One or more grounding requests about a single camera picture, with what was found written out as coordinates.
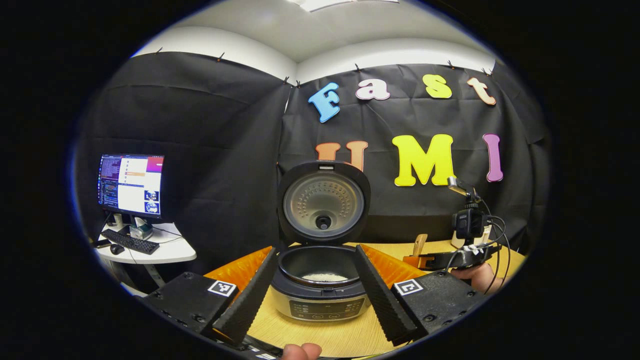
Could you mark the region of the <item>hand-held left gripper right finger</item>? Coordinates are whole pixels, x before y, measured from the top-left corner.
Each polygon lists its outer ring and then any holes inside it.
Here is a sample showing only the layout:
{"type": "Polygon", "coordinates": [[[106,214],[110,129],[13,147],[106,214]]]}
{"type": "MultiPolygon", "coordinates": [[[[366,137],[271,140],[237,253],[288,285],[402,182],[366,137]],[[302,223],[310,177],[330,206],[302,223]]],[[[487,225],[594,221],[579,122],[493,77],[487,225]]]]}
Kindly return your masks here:
{"type": "Polygon", "coordinates": [[[389,280],[376,268],[375,255],[390,258],[365,244],[357,245],[354,266],[382,331],[394,346],[441,332],[486,300],[484,291],[444,269],[389,280]]]}

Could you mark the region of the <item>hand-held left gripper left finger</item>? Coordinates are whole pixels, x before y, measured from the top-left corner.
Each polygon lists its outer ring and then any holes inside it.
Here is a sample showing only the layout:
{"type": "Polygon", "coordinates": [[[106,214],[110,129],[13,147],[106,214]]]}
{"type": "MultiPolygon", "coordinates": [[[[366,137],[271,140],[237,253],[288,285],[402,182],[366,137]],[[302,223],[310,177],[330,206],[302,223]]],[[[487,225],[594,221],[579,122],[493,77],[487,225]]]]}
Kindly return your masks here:
{"type": "Polygon", "coordinates": [[[145,303],[193,333],[240,346],[277,267],[278,253],[267,246],[206,275],[184,272],[145,296],[145,303]]]}

